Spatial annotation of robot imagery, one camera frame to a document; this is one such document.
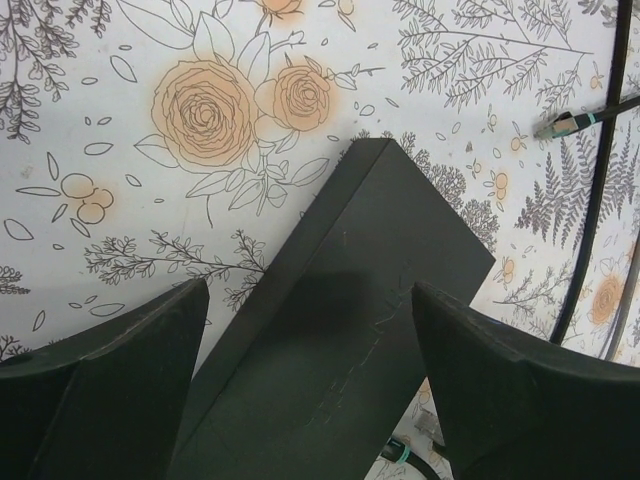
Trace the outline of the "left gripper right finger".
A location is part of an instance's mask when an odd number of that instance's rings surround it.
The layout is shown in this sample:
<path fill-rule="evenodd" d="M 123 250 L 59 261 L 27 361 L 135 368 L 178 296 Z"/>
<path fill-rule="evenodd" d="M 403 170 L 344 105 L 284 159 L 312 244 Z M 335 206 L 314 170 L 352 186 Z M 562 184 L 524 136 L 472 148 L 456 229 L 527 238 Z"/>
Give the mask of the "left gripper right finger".
<path fill-rule="evenodd" d="M 536 338 L 427 283 L 412 312 L 457 479 L 636 479 L 639 371 Z"/>

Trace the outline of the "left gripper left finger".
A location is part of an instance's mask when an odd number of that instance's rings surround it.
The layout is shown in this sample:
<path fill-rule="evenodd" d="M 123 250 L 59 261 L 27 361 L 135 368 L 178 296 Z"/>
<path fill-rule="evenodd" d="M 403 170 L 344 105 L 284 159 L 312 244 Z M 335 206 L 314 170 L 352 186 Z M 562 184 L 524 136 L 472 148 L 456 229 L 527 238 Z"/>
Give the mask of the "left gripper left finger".
<path fill-rule="evenodd" d="M 1 364 L 4 479 L 164 479 L 209 306 L 182 283 Z"/>

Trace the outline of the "black network switch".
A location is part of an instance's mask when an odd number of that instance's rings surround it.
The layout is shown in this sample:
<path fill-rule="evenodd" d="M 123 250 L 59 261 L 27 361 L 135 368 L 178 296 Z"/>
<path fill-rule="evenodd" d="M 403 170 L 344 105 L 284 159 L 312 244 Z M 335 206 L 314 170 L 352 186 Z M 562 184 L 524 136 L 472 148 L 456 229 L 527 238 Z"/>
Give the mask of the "black network switch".
<path fill-rule="evenodd" d="M 202 365 L 173 479 L 362 479 L 425 377 L 411 290 L 494 257 L 402 147 L 351 144 Z"/>

